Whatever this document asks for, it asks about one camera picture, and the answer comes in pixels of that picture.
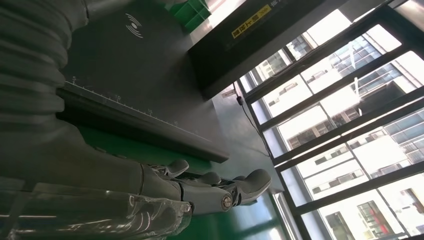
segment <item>robotic hand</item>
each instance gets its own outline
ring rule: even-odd
[[[185,160],[177,160],[168,166],[142,165],[144,182],[140,194],[189,202],[192,214],[202,215],[226,212],[254,201],[271,184],[271,177],[263,169],[233,180],[223,180],[214,172],[195,179],[176,178],[188,168]]]

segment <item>green epoxy floor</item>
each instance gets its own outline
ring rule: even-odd
[[[195,157],[133,141],[92,128],[78,126],[85,141],[111,154],[120,154],[140,163],[168,164],[175,159],[185,159],[192,173],[217,172],[223,178],[248,175],[255,169],[265,169],[272,177],[272,187],[281,190],[276,171],[262,140],[250,125],[236,97],[213,98],[219,122],[230,151],[224,163],[204,161]],[[225,213],[196,216],[190,225],[170,240],[282,240],[286,239],[270,195],[264,193],[257,202],[238,206]]]

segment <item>yellow warning label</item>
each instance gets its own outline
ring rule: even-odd
[[[234,31],[232,31],[232,37],[235,39],[240,36],[244,31],[250,28],[253,24],[255,24],[259,19],[261,19],[270,11],[271,7],[268,4],[262,7],[259,11],[257,11],[257,13],[251,16],[247,21],[237,27]]]

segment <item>green container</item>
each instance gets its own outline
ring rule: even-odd
[[[211,15],[204,0],[188,0],[173,5],[168,11],[190,32]]]

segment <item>plastic wrap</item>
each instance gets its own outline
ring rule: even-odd
[[[8,240],[162,239],[185,229],[192,212],[188,202],[121,192],[44,183],[29,193],[0,189],[9,196],[0,217],[12,222]]]

